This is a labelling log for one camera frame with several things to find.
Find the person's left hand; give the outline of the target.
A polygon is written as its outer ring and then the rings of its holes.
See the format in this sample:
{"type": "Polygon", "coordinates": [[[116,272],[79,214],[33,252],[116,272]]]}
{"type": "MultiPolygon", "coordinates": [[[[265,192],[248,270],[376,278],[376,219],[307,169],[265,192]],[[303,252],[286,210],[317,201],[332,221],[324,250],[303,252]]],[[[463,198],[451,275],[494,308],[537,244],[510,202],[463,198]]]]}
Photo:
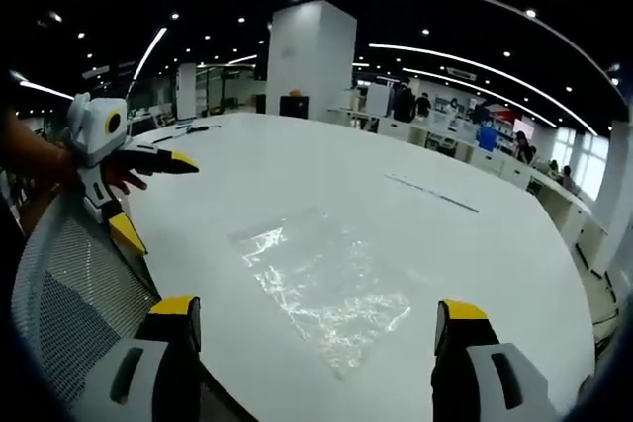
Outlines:
{"type": "Polygon", "coordinates": [[[117,164],[108,164],[105,168],[106,182],[121,190],[125,195],[130,193],[130,186],[139,190],[146,190],[147,184],[130,169],[117,164]]]}

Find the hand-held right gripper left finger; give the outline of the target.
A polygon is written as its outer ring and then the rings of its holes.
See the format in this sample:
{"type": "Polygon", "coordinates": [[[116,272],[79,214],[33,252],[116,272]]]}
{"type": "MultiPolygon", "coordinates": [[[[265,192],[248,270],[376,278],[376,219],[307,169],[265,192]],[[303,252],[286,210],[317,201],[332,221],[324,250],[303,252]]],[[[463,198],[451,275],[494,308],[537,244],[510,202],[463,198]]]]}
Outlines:
{"type": "Polygon", "coordinates": [[[200,300],[154,305],[135,336],[116,343],[88,372],[76,421],[197,421],[201,398],[200,300]]]}

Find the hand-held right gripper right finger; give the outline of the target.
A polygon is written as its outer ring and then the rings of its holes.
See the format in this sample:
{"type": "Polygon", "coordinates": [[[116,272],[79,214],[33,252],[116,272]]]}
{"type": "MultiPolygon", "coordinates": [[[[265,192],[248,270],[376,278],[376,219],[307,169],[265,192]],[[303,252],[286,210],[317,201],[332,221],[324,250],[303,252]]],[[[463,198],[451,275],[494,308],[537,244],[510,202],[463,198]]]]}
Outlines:
{"type": "Polygon", "coordinates": [[[435,421],[556,421],[548,382],[478,307],[438,303],[431,372],[435,421]]]}

